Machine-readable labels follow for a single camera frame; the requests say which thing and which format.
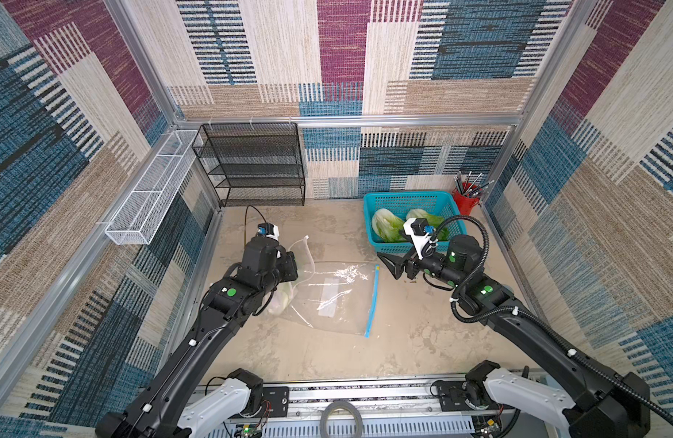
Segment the clear pink-zip lettuce bag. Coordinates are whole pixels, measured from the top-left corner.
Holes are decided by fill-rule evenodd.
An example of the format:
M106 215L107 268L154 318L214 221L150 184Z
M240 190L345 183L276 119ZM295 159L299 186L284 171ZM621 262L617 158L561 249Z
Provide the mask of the clear pink-zip lettuce bag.
M288 250L294 252L296 257L298 279L292 283L294 284L297 295L298 287L314 276L315 261L309 246L309 236L305 235L302 239L297 240L288 248Z

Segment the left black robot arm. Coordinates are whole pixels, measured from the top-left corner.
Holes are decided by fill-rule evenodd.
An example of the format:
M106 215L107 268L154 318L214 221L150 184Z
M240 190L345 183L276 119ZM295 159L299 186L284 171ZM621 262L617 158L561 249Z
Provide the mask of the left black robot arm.
M247 370L228 374L220 388L195 403L192 394L215 358L264 309L279 284L297 279L296 259L278 241L279 231L260 224L243 259L212 284L196 321L149 386L121 414L109 412L98 437L204 437L220 423L263 407L263 380Z

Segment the clear blue-zip bag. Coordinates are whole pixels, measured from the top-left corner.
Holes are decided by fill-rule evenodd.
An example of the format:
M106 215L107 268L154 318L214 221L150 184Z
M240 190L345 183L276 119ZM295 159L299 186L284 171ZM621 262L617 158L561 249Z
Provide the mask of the clear blue-zip bag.
M290 285L278 317L313 330L369 338L379 285L378 264L316 262Z

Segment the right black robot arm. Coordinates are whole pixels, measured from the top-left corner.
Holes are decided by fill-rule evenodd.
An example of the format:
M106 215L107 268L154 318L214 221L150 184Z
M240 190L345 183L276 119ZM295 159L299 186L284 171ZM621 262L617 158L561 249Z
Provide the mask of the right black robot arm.
M455 319L502 335L557 382L549 387L483 361L466 375L469 405L509 405L572 437L644 437L652 415L673 427L673 415L650 399L646 381L591 358L486 275L490 238L479 220L455 215L433 227L411 218L401 235L409 245L405 255L378 253L394 278L422 276L431 287L450 292Z

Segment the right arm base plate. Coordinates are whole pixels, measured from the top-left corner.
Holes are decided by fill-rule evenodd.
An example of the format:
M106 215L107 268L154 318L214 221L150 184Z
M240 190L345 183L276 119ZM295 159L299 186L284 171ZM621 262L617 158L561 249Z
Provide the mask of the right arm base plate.
M479 401L474 403L464 389L465 381L436 380L429 387L430 396L440 405L443 412L511 412L513 408L508 405L500 405L494 401Z

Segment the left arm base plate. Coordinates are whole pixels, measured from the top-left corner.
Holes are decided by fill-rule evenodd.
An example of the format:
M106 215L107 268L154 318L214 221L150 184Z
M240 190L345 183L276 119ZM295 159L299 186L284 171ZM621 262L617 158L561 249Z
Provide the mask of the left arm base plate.
M261 389L252 389L248 403L239 412L230 417L231 420L254 420L260 418L287 417L290 389L288 386L263 386Z

